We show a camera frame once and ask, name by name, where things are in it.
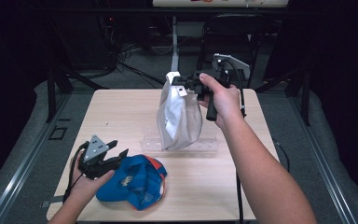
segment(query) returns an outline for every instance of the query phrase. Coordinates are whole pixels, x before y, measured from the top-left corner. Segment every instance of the forearm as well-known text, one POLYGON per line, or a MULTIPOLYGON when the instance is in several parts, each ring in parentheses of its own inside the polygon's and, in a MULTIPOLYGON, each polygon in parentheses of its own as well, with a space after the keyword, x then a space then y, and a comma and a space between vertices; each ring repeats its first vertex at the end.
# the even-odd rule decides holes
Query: forearm
POLYGON ((87 203, 88 202, 85 200, 76 197, 75 195, 71 195, 49 223, 76 223, 77 218, 86 207, 87 203))
POLYGON ((301 188, 243 119, 226 120, 222 131, 247 200, 260 223, 316 222, 301 188))

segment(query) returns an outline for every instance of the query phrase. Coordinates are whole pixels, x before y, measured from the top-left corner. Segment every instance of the hand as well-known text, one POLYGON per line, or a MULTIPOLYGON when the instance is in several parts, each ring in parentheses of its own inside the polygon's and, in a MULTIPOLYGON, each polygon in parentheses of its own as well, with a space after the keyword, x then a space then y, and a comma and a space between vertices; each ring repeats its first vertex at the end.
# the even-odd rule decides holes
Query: hand
MULTIPOLYGON (((204 73, 200 74, 202 84, 208 86, 213 91, 214 107, 217 110, 216 125, 219 128, 225 126, 225 122, 230 119, 236 119, 238 116, 243 119, 240 108, 240 92, 234 85, 226 89, 218 83, 213 77, 204 73)), ((205 96, 200 105, 208 107, 209 97, 205 96)))
POLYGON ((97 190, 104 185, 115 173, 113 170, 107 172, 105 175, 91 180, 82 175, 80 170, 78 169, 78 164, 80 161, 81 154, 84 151, 81 151, 76 158, 75 169, 72 177, 72 190, 71 190, 71 197, 75 195, 81 202, 88 203, 94 197, 97 190))

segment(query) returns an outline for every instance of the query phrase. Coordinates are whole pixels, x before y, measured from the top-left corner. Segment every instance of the gray carpet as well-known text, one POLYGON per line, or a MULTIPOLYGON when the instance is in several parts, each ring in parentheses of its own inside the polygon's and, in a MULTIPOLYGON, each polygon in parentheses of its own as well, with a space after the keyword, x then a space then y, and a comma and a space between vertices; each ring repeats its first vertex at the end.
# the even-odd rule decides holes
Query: gray carpet
MULTIPOLYGON (((269 49, 267 46, 261 51, 253 88, 263 84, 262 75, 265 68, 263 65, 268 61, 269 49)), ((197 53, 185 45, 180 50, 179 71, 182 75, 190 74, 196 67, 197 53)), ((147 74, 164 79, 166 73, 171 69, 171 54, 159 55, 149 51, 135 50, 125 63, 147 74)), ((94 78, 93 81, 112 89, 161 88, 159 84, 154 83, 153 86, 138 75, 123 70, 120 66, 114 73, 94 78)), ((51 124, 52 127, 48 129, 45 141, 41 144, 40 154, 35 158, 32 171, 27 175, 21 190, 14 195, 13 203, 7 205, 7 212, 2 214, 0 220, 4 223, 46 223, 47 208, 41 208, 40 204, 54 194, 92 95, 92 90, 89 87, 76 80, 72 80, 72 83, 76 89, 73 94, 65 97, 57 92, 58 98, 66 104, 51 124), (54 127, 66 130, 62 140, 48 140, 54 127)), ((342 223, 311 154, 309 139, 301 128, 300 121, 296 118, 298 111, 293 109, 291 99, 286 98, 282 93, 284 86, 285 83, 282 83, 267 93, 258 94, 271 136, 286 151, 290 161, 291 174, 308 196, 318 222, 323 224, 342 223)), ((0 172, 0 199, 17 169, 21 167, 24 158, 27 157, 30 150, 33 150, 35 140, 39 134, 46 130, 45 120, 48 113, 46 83, 39 85, 35 91, 38 94, 38 101, 33 115, 0 172)), ((311 128, 358 223, 358 188, 348 177, 338 159, 334 136, 325 121, 318 98, 312 94, 310 99, 311 128)), ((276 148, 282 165, 287 167, 282 150, 279 147, 276 148)))

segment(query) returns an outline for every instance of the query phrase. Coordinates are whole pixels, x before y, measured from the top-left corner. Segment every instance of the wooden table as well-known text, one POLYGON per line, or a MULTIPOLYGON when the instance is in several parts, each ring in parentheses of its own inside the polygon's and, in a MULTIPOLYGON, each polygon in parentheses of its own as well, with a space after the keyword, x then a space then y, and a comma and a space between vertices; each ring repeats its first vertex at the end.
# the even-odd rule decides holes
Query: wooden table
MULTIPOLYGON (((96 91, 80 127, 77 139, 55 195, 63 195, 67 186, 69 161, 78 147, 97 134, 105 143, 118 140, 106 158, 129 148, 129 156, 150 155, 163 163, 168 176, 166 194, 156 205, 133 210, 127 202, 101 203, 95 197, 83 210, 81 221, 199 221, 238 220, 239 208, 234 163, 227 143, 213 122, 205 120, 203 127, 216 129, 219 148, 215 152, 145 153, 140 142, 143 128, 156 126, 161 90, 101 90, 96 91)), ((278 159, 269 128, 253 90, 244 90, 246 120, 270 153, 278 159)), ((205 118, 206 110, 201 109, 205 118)), ((244 219, 255 219, 244 195, 244 219)), ((62 203, 53 203, 47 218, 58 211, 62 203)))

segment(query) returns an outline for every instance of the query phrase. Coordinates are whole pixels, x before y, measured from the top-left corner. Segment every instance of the blue baseball cap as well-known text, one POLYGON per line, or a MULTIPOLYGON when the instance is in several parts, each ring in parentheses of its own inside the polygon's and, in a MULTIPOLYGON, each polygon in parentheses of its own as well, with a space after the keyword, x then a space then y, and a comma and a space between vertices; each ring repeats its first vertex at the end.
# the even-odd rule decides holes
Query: blue baseball cap
POLYGON ((102 202, 128 201, 136 210, 144 210, 162 198, 166 176, 164 166, 156 159, 146 155, 126 157, 96 197, 102 202))

